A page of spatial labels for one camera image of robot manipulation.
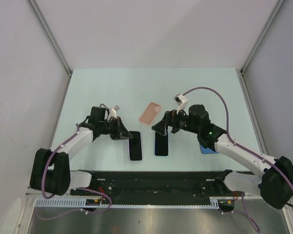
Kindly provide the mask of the pink phone case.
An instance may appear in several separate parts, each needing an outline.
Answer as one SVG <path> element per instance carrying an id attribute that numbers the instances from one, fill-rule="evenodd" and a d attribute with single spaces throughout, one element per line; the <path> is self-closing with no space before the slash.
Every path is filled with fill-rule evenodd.
<path id="1" fill-rule="evenodd" d="M 157 103 L 150 102 L 139 118 L 139 122 L 144 125 L 151 125 L 161 110 L 161 106 Z"/>

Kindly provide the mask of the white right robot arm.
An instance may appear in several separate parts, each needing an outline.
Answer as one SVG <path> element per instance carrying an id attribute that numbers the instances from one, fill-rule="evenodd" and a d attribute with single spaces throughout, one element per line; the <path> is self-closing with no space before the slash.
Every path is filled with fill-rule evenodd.
<path id="1" fill-rule="evenodd" d="M 224 179 L 215 184 L 218 194 L 241 191 L 261 196 L 276 209 L 286 205 L 293 207 L 293 164 L 288 158 L 258 153 L 238 143 L 227 130 L 211 122 L 204 105 L 192 105 L 188 113 L 166 111 L 152 130 L 166 136 L 168 127 L 173 134 L 179 130 L 196 134 L 204 148 L 228 156 L 251 171 L 250 175 L 226 171 Z"/>

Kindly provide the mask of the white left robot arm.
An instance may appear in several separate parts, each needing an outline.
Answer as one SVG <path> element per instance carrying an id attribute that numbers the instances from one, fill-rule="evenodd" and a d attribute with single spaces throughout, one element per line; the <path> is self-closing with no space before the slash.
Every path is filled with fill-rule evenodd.
<path id="1" fill-rule="evenodd" d="M 36 151 L 30 177 L 30 188 L 41 191 L 45 199 L 64 195 L 68 190 L 81 188 L 86 194 L 97 192 L 98 182 L 86 171 L 72 171 L 70 161 L 85 146 L 101 135 L 112 140 L 132 139 L 133 135 L 117 116 L 119 106 L 108 109 L 103 105 L 93 106 L 90 115 L 76 124 L 72 136 L 56 148 L 40 148 Z"/>

